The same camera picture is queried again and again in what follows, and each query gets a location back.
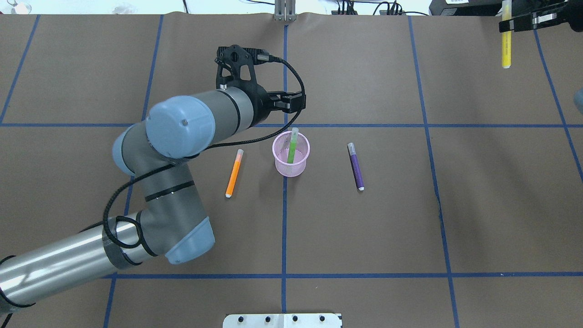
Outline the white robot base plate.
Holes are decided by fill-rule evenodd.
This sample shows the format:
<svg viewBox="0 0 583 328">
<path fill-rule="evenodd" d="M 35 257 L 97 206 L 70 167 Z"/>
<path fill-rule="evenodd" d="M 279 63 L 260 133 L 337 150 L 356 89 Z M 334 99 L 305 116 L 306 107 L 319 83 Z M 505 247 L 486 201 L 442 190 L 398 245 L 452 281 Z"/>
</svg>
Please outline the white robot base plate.
<svg viewBox="0 0 583 328">
<path fill-rule="evenodd" d="M 336 313 L 262 313 L 227 315 L 223 328 L 342 328 Z"/>
</svg>

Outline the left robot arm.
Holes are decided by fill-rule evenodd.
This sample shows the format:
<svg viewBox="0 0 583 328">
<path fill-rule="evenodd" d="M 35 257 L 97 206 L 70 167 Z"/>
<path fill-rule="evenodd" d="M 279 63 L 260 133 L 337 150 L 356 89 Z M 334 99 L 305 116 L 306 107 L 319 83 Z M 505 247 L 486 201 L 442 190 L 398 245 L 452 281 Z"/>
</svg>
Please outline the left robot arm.
<svg viewBox="0 0 583 328">
<path fill-rule="evenodd" d="M 254 127 L 273 111 L 298 116 L 306 91 L 267 92 L 252 81 L 173 96 L 116 140 L 116 165 L 133 180 L 117 189 L 101 222 L 71 237 L 1 261 L 1 314 L 163 255 L 182 264 L 214 244 L 188 161 L 227 147 L 229 137 Z"/>
</svg>

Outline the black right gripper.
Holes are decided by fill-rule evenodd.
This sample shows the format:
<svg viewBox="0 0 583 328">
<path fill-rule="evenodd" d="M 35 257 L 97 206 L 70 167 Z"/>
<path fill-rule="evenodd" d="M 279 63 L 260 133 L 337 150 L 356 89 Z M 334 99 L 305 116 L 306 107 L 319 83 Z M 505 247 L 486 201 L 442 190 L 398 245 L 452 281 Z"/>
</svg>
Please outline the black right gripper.
<svg viewBox="0 0 583 328">
<path fill-rule="evenodd" d="M 556 13 L 531 13 L 555 5 Z M 568 23 L 574 32 L 583 31 L 582 0 L 513 0 L 513 13 L 531 13 L 502 20 L 498 23 L 498 32 L 535 31 L 546 27 Z"/>
</svg>

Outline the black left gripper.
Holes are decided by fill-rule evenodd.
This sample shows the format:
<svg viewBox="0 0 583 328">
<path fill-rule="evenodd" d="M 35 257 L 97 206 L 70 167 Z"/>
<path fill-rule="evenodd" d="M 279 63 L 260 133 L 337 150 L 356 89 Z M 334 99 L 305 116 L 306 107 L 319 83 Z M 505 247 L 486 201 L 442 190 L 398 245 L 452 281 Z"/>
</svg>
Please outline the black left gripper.
<svg viewBox="0 0 583 328">
<path fill-rule="evenodd" d="M 271 111 L 297 113 L 305 108 L 304 104 L 295 103 L 304 97 L 302 92 L 268 92 L 258 84 L 245 84 L 244 92 L 249 97 L 253 108 L 250 127 L 254 127 L 267 119 Z"/>
</svg>

